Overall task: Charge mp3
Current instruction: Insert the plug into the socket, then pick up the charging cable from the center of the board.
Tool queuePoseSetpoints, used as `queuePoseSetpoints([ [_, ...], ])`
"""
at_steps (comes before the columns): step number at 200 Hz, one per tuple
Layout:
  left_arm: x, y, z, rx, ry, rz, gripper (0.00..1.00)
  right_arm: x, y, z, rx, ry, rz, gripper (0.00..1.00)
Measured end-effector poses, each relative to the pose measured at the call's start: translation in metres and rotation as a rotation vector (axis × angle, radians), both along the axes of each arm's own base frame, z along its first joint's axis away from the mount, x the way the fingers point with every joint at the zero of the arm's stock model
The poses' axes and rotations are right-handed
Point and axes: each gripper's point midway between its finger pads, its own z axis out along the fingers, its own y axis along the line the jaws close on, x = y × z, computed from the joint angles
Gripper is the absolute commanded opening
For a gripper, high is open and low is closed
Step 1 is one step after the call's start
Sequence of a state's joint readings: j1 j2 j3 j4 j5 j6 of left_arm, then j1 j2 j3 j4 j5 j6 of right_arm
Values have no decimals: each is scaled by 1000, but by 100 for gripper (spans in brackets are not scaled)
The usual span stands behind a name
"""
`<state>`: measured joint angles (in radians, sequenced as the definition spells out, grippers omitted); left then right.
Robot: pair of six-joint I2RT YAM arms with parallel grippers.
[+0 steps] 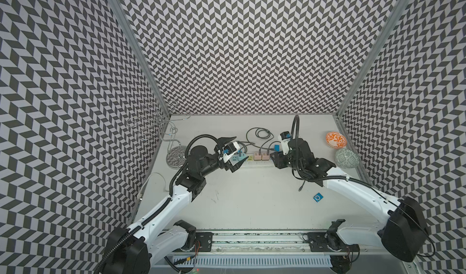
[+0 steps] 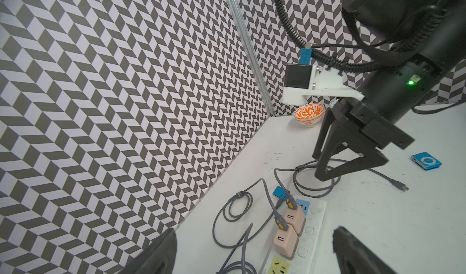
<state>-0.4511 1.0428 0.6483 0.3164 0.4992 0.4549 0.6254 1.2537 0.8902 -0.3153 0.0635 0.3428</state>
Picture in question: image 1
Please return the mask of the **teal usb charger plug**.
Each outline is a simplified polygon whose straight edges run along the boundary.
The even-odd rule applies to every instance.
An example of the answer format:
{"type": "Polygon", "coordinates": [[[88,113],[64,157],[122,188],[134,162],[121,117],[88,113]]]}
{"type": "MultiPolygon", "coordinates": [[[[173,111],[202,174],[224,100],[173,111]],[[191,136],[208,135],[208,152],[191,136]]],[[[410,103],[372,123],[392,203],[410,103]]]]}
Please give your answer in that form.
{"type": "Polygon", "coordinates": [[[238,154],[237,162],[245,162],[248,159],[248,155],[246,153],[238,154]]]}

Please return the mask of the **pink usb charger plug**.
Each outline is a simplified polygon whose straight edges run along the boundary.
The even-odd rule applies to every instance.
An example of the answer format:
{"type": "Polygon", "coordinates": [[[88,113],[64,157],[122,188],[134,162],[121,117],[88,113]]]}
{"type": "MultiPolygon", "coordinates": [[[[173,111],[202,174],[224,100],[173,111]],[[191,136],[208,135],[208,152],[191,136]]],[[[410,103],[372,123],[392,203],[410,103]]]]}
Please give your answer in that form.
{"type": "Polygon", "coordinates": [[[259,152],[256,152],[256,153],[254,153],[253,158],[254,158],[255,161],[261,161],[262,160],[262,154],[259,153],[259,152]]]}

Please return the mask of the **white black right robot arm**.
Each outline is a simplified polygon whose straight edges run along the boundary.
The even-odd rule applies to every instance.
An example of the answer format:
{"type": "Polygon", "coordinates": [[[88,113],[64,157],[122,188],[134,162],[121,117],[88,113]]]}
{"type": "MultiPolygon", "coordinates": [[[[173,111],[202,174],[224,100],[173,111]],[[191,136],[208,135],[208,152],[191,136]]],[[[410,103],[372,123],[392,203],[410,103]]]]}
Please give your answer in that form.
{"type": "Polygon", "coordinates": [[[413,198],[397,198],[375,189],[369,183],[347,175],[335,163],[317,158],[307,141],[299,136],[300,117],[295,116],[291,131],[280,134],[282,150],[271,154],[278,169],[290,168],[296,179],[332,190],[353,201],[376,219],[375,223],[349,224],[338,219],[327,230],[329,249],[339,245],[383,247],[395,258],[410,263],[430,242],[427,221],[421,205],[413,198]]]}

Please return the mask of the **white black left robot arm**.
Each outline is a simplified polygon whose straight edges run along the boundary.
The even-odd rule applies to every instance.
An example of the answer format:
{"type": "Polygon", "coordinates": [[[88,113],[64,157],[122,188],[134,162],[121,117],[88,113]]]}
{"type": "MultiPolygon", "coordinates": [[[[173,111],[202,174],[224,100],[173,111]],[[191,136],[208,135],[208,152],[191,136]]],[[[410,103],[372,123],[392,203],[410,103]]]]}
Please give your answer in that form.
{"type": "Polygon", "coordinates": [[[147,214],[127,228],[116,228],[107,238],[96,274],[146,274],[175,250],[194,247],[195,227],[179,221],[166,226],[192,203],[206,185],[206,176],[218,169],[235,172],[243,161],[231,158],[241,146],[234,137],[196,136],[186,147],[184,164],[169,183],[169,193],[147,214]]]}

